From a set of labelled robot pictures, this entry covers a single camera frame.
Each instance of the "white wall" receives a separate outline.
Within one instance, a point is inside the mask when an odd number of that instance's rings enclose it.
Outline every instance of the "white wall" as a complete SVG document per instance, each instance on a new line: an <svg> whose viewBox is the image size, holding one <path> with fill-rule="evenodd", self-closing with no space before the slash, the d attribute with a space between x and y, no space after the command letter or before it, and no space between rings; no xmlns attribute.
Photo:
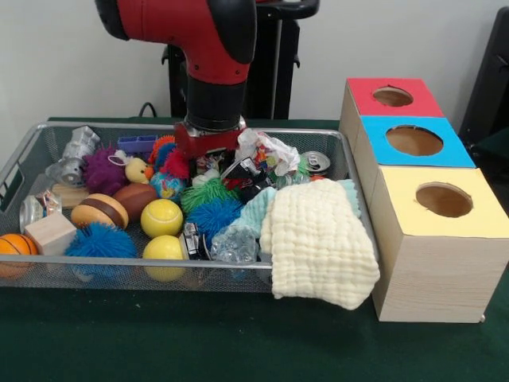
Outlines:
<svg viewBox="0 0 509 382"><path fill-rule="evenodd" d="M291 118L338 119L347 76L416 76L458 128L505 3L322 0L301 22ZM92 0L0 2L0 48L0 165L50 115L132 116L145 101L169 114L162 47L110 37Z"/></svg>

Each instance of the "metal basket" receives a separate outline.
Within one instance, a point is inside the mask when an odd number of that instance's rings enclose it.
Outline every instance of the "metal basket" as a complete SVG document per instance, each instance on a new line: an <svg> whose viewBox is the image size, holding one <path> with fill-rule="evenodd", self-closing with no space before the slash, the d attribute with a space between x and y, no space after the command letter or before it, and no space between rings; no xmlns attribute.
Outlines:
<svg viewBox="0 0 509 382"><path fill-rule="evenodd" d="M84 124L90 126L101 138L103 145L115 144L119 137L137 134L172 134L173 126L118 123L42 123L33 127L0 172L0 235L19 232L19 208L26 196L39 193L52 185L44 175L45 168L57 162L72 130ZM362 221L368 235L374 236L366 203L360 191L359 178L352 152L343 135L337 131L256 129L279 138L299 152L320 151L331 159L328 177L332 180L351 178L359 191ZM130 224L127 233L134 240L138 254L148 244L149 238L139 224ZM269 292L270 263L232 265L212 261L172 261L144 259L97 259L66 256L3 255L1 267L28 266L21 278L1 279L0 287L50 287L93 288L122 290L202 290L235 292ZM108 277L95 277L84 282L81 267L101 267ZM149 278L145 267L184 268L176 281L160 283Z"/></svg>

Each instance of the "white towel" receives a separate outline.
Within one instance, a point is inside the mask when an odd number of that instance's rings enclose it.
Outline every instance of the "white towel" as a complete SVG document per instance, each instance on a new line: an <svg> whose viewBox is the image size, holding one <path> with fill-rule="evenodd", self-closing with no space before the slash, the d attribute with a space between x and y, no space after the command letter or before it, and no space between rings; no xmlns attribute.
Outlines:
<svg viewBox="0 0 509 382"><path fill-rule="evenodd" d="M321 298L354 310L380 277L373 244L343 186L328 179L278 191L260 245L272 255L275 298Z"/></svg>

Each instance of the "blue toy block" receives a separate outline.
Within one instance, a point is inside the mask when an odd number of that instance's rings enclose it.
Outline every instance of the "blue toy block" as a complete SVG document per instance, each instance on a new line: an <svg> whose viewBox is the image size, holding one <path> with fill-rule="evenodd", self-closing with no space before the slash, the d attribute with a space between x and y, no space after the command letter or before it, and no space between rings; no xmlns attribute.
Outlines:
<svg viewBox="0 0 509 382"><path fill-rule="evenodd" d="M156 135L142 135L139 137L121 137L117 144L126 154L144 154L152 152L157 140Z"/></svg>

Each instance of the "yellow ball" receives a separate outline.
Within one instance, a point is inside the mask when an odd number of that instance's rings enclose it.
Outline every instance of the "yellow ball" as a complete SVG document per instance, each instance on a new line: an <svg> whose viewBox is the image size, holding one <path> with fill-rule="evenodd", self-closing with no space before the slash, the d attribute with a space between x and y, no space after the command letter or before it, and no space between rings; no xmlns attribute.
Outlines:
<svg viewBox="0 0 509 382"><path fill-rule="evenodd" d="M184 260L181 242L175 236L159 236L152 239L143 251L143 259ZM185 268L145 267L146 274L161 283L182 277Z"/></svg>
<svg viewBox="0 0 509 382"><path fill-rule="evenodd" d="M142 212L142 228L150 237L175 236L182 227L184 216L178 205L167 199L149 203Z"/></svg>

